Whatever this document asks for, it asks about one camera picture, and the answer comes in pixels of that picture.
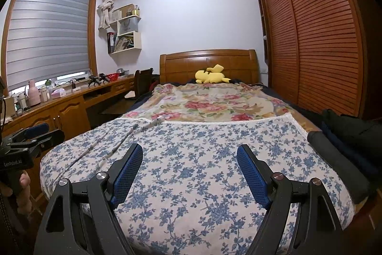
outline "wooden headboard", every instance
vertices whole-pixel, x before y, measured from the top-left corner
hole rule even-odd
[[[224,67],[227,78],[240,79],[246,84],[259,82],[259,64],[255,50],[217,49],[162,54],[159,60],[160,83],[184,84],[195,78],[198,70]]]

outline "cabinet door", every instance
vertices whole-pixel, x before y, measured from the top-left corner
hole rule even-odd
[[[57,129],[55,124],[55,115],[52,109],[46,109],[44,111],[35,114],[26,120],[20,122],[21,128],[29,128],[32,126],[40,125],[41,123],[47,123],[49,125],[49,130],[53,131]],[[26,170],[29,177],[31,178],[31,196],[35,200],[34,207],[39,208],[41,204],[45,202],[45,197],[42,194],[40,186],[40,162],[41,159],[49,152],[49,150],[44,151],[40,157],[33,160],[34,166]]]
[[[55,107],[58,125],[65,133],[65,140],[90,130],[85,103],[82,96]]]
[[[297,103],[298,47],[289,0],[265,0],[271,40],[271,87]]]
[[[23,129],[30,128],[32,126],[40,125],[41,123],[47,123],[49,125],[49,131],[58,129],[57,120],[55,118],[55,112],[53,109],[46,109],[34,116],[27,118],[20,122],[20,127]]]
[[[291,2],[299,47],[298,106],[315,112],[331,108],[338,114],[357,115],[362,42],[350,0]]]
[[[18,130],[20,130],[20,124],[14,122],[6,123],[4,127],[4,131],[1,133],[2,138],[6,137],[7,135],[10,135]]]

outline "curtain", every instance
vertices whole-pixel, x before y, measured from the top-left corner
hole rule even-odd
[[[102,4],[98,6],[98,9],[101,10],[101,18],[99,20],[98,28],[108,28],[109,24],[109,11],[114,7],[114,2],[112,0],[104,0]]]

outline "blue floral sheet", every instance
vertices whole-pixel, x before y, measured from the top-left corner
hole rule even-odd
[[[142,166],[115,214],[136,249],[160,254],[245,254],[265,210],[237,165],[248,144],[258,159],[289,179],[324,183],[342,227],[354,215],[343,182],[306,140],[291,114],[223,123],[119,118],[55,147],[41,161],[49,198],[61,178],[79,182],[107,170],[131,143],[143,147]],[[297,214],[292,204],[279,247],[285,254]]]

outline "pink bottle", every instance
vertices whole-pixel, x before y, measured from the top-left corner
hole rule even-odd
[[[29,106],[30,107],[41,103],[40,92],[36,88],[34,80],[29,81],[29,90],[28,90],[28,93],[26,93],[26,95],[29,99]]]

